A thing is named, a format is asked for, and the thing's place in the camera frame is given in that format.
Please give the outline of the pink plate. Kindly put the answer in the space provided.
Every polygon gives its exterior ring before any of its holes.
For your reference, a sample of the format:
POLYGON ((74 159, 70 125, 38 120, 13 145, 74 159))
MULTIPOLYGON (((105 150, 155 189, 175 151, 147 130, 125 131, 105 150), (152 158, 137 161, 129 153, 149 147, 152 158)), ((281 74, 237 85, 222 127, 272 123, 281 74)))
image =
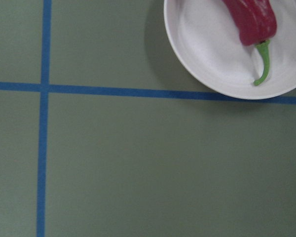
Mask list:
POLYGON ((271 5, 277 33, 269 45, 269 75, 258 86, 262 59, 255 47, 242 45, 221 0, 166 0, 164 24, 175 55, 199 82, 234 98, 268 99, 296 88, 296 0, 271 5))

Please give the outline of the red chili pepper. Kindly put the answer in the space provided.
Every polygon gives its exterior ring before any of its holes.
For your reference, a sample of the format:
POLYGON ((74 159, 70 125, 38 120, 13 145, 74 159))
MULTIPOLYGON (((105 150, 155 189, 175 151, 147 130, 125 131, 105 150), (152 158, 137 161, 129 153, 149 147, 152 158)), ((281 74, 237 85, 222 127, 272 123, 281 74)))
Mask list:
POLYGON ((270 70, 269 44, 277 32, 277 20, 268 0, 224 0, 244 46, 253 45, 263 62, 263 72, 254 85, 262 84, 270 70))

